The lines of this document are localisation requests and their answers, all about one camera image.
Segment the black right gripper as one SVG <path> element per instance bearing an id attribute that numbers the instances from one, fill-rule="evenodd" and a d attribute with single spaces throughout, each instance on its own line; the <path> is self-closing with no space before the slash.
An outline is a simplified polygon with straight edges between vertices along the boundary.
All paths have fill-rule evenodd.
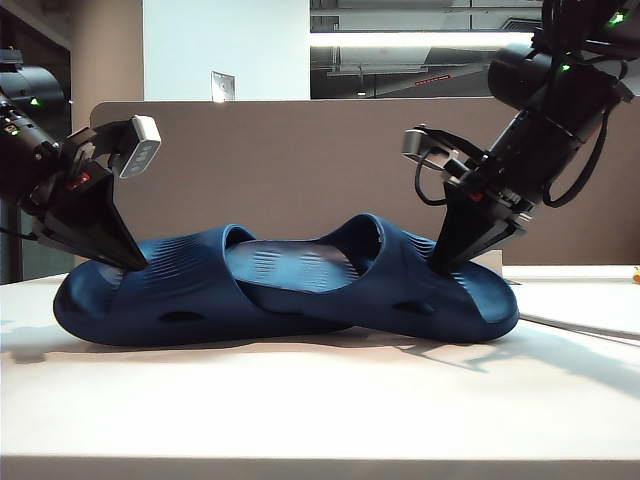
<path id="1" fill-rule="evenodd" d="M 482 150 L 453 133 L 423 130 L 423 164 L 443 174 L 447 209 L 429 263 L 444 273 L 526 232 L 533 195 L 517 184 L 522 132 L 507 128 Z"/>

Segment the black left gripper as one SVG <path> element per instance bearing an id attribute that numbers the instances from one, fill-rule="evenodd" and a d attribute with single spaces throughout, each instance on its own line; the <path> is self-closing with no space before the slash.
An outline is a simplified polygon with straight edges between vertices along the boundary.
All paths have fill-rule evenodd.
<path id="1" fill-rule="evenodd" d="M 131 175 L 131 121 L 76 132 L 64 141 L 60 160 L 61 170 L 26 202 L 37 241 L 117 268 L 145 268 L 113 199 L 115 179 Z"/>

